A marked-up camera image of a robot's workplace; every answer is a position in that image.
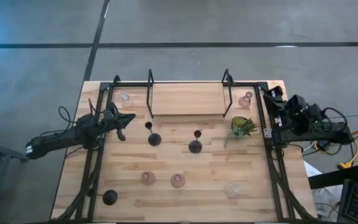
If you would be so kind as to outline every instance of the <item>wooden table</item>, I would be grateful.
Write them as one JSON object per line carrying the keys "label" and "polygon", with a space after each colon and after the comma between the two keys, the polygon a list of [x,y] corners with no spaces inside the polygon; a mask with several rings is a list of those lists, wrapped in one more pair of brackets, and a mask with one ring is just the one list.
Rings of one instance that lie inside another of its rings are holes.
{"label": "wooden table", "polygon": [[[280,85],[287,99],[284,82],[266,81],[269,88]],[[76,117],[89,113],[88,98],[96,104],[100,82],[85,82]],[[121,105],[120,92],[124,90],[133,105]],[[245,92],[253,93],[249,109],[238,104]],[[233,104],[226,118],[221,115],[155,116],[150,117],[146,106],[145,87],[114,88],[113,101],[121,113],[135,113],[136,118],[124,131],[127,140],[118,140],[115,131],[106,137],[98,193],[109,189],[118,193],[118,201],[111,206],[97,197],[96,222],[252,222],[277,220],[273,203],[265,147],[260,128],[252,137],[230,141],[224,148],[224,139],[233,116],[252,118],[259,123],[254,89],[232,88]],[[228,89],[224,88],[225,104]],[[148,144],[149,130],[144,124],[151,121],[153,132],[159,133],[159,146]],[[194,140],[195,130],[201,130],[199,141],[203,150],[192,154],[188,144]],[[58,217],[80,189],[86,151],[80,150],[66,159],[52,218]],[[290,188],[301,204],[316,216],[313,198],[306,176],[301,151],[295,146],[285,149]],[[140,183],[143,171],[152,171],[156,182],[151,186]],[[181,173],[186,184],[172,187],[171,176]],[[240,186],[240,193],[228,197],[224,188],[230,183]],[[285,217],[287,208],[280,192]],[[84,216],[88,204],[85,203]]]}

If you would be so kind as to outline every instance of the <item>clear glass cup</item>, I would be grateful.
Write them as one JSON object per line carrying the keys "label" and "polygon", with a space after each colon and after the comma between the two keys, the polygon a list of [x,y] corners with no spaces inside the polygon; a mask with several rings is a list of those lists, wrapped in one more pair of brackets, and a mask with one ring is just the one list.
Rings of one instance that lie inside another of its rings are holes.
{"label": "clear glass cup", "polygon": [[133,100],[129,97],[129,95],[125,91],[120,92],[121,103],[123,107],[131,106]]}
{"label": "clear glass cup", "polygon": [[228,198],[236,198],[241,193],[241,187],[239,184],[229,183],[224,187],[224,193]]}

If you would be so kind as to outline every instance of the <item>gray floor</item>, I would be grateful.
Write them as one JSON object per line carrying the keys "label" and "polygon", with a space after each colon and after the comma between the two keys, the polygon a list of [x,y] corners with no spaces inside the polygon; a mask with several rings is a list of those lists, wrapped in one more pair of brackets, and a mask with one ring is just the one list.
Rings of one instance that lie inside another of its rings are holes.
{"label": "gray floor", "polygon": [[[92,43],[103,0],[0,0],[0,44]],[[358,0],[112,0],[101,42],[358,41]],[[75,112],[90,49],[0,49],[0,144],[24,152],[43,131],[65,126],[57,107]],[[358,47],[243,49],[99,49],[91,80],[285,81],[322,108],[358,114]],[[349,121],[358,128],[358,118]],[[13,161],[0,195],[0,223],[45,221],[63,151]],[[351,158],[305,159],[323,172]]]}

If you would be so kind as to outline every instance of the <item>green succulent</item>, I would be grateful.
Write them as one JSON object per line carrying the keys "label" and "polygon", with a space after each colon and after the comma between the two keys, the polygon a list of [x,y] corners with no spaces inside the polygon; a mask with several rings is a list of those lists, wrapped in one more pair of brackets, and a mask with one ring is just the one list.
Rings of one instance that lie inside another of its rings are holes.
{"label": "green succulent", "polygon": [[224,141],[224,147],[227,146],[230,138],[243,138],[245,135],[251,136],[251,132],[256,131],[258,126],[249,119],[236,116],[232,119],[232,129],[228,132]]}

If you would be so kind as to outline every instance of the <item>metal rack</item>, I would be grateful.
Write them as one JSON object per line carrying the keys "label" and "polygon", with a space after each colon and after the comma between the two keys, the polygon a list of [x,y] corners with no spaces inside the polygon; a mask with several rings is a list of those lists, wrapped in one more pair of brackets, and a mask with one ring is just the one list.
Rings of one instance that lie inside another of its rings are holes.
{"label": "metal rack", "polygon": [[[149,103],[149,99],[150,99],[150,87],[154,84],[154,77],[153,77],[153,73],[152,73],[152,70],[149,69],[149,76],[147,78],[147,98],[146,98],[146,105],[147,105],[147,108],[149,109],[149,113],[150,113],[150,116],[152,118],[154,118],[154,114],[152,112],[152,107],[150,106],[150,103]],[[234,81],[233,81],[233,77],[229,74],[229,70],[228,69],[225,69],[224,71],[224,74],[223,74],[223,77],[222,77],[222,84],[223,86],[227,86],[228,89],[229,89],[229,100],[230,100],[230,103],[229,103],[229,106],[227,106],[224,114],[223,114],[223,117],[226,117],[226,114],[227,112],[229,111],[231,105],[233,104],[233,98],[231,96],[231,87],[234,85]]]}

